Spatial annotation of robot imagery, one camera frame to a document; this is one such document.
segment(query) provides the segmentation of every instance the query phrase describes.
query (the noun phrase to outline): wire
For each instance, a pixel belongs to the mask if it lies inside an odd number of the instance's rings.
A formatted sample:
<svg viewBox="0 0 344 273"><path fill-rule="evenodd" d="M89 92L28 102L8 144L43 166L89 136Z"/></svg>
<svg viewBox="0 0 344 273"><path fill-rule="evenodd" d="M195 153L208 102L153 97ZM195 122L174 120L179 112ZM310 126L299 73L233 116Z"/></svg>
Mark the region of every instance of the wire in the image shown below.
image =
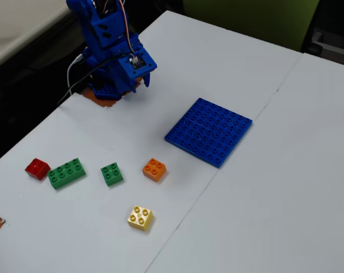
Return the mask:
<svg viewBox="0 0 344 273"><path fill-rule="evenodd" d="M106 0L105 1L105 6L104 6L104 10L103 10L103 13L105 13L105 10L106 10L106 5L108 4L109 0Z"/></svg>
<svg viewBox="0 0 344 273"><path fill-rule="evenodd" d="M67 96L67 94L69 93L69 96L72 96L72 88L75 87L77 84L79 84L80 82L82 82L85 78L87 78L88 76L90 76L93 72L95 72L95 70L99 69L100 67L102 67L103 65L105 65L106 63L108 63L109 61L112 61L114 59L118 59L119 57L122 56L127 56L130 53L121 53L118 54L114 57L111 57L110 59L107 59L105 61L103 61L101 64L97 65L96 67L94 67L90 72L88 72L86 74L86 76L84 76L81 80L79 80L78 82L72 84L72 86L70 88L68 88L67 92L64 94L64 96L59 100L59 102L57 103L57 105L60 105L60 103L62 102L62 100L64 100L64 98Z"/></svg>
<svg viewBox="0 0 344 273"><path fill-rule="evenodd" d="M71 68L74 64L80 62L81 60L83 59L83 55L80 54L79 56L76 57L76 59L69 65L68 69L67 69L67 85L68 85L68 88L70 86L70 83L69 83L69 72L71 71Z"/></svg>
<svg viewBox="0 0 344 273"><path fill-rule="evenodd" d="M130 51L132 53L135 53L135 51L133 50L132 44L130 43L130 37L129 37L129 28L128 28L128 20L126 20L126 14L125 14L125 10L124 10L124 6L121 2L121 0L119 0L120 3L120 7L121 7L121 11L122 11L122 16L124 17L124 25L125 25L125 32L126 32L126 41L128 42L128 46L130 48Z"/></svg>

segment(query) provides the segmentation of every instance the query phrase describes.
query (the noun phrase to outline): green lego brick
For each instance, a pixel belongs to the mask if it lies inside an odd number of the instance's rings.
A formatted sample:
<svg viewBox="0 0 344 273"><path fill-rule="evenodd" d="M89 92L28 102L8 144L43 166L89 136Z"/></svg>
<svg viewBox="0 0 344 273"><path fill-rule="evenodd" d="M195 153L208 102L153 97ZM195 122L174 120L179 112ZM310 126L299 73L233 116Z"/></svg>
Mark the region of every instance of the green lego brick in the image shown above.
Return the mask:
<svg viewBox="0 0 344 273"><path fill-rule="evenodd" d="M122 180L121 172L116 163L102 168L101 172L103 173L105 182L108 186L111 186Z"/></svg>
<svg viewBox="0 0 344 273"><path fill-rule="evenodd" d="M86 174L78 158L53 169L48 173L49 180L54 189L59 189L77 178Z"/></svg>

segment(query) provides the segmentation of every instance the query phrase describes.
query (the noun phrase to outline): red lego brick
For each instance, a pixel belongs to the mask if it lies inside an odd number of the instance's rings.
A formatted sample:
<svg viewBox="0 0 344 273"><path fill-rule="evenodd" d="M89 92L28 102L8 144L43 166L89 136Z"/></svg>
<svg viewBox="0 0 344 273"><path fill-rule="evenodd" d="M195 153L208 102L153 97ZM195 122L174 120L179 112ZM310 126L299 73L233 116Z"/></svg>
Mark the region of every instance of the red lego brick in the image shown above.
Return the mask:
<svg viewBox="0 0 344 273"><path fill-rule="evenodd" d="M32 163L28 167L26 167L25 171L28 175L41 180L47 175L47 173L51 170L49 165L39 159L34 159Z"/></svg>

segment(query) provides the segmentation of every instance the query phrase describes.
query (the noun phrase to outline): lego brick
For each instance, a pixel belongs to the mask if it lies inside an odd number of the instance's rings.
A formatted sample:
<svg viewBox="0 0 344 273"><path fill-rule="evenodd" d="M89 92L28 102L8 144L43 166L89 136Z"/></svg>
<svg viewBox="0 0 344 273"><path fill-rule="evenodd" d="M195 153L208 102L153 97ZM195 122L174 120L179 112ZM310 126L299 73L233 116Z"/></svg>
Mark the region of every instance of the lego brick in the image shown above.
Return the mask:
<svg viewBox="0 0 344 273"><path fill-rule="evenodd" d="M26 167L25 171L28 173L28 175L38 179L42 180L47 173L50 171L51 167L49 165L37 158L35 158L28 167Z"/></svg>
<svg viewBox="0 0 344 273"><path fill-rule="evenodd" d="M220 168L251 125L251 119L199 98L165 140Z"/></svg>
<svg viewBox="0 0 344 273"><path fill-rule="evenodd" d="M152 218L153 213L150 209L135 206L128 218L128 224L133 228L146 231Z"/></svg>
<svg viewBox="0 0 344 273"><path fill-rule="evenodd" d="M102 168L101 172L103 173L105 182L108 186L122 181L122 175L116 163Z"/></svg>
<svg viewBox="0 0 344 273"><path fill-rule="evenodd" d="M144 175L155 182L158 182L166 171L166 166L154 158L152 158L143 168Z"/></svg>
<svg viewBox="0 0 344 273"><path fill-rule="evenodd" d="M65 165L50 171L48 173L48 177L53 188L59 189L85 174L86 173L83 170L80 160L76 158Z"/></svg>

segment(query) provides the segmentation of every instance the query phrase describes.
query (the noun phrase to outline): yellow lego brick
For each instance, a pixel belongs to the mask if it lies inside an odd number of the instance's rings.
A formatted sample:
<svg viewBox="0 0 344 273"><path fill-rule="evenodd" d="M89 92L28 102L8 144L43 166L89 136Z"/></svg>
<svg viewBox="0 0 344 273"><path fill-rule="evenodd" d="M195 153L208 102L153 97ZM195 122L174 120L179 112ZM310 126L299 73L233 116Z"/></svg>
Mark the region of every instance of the yellow lego brick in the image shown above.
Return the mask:
<svg viewBox="0 0 344 273"><path fill-rule="evenodd" d="M128 218L128 224L134 228L146 231L152 218L153 213L150 209L135 206Z"/></svg>

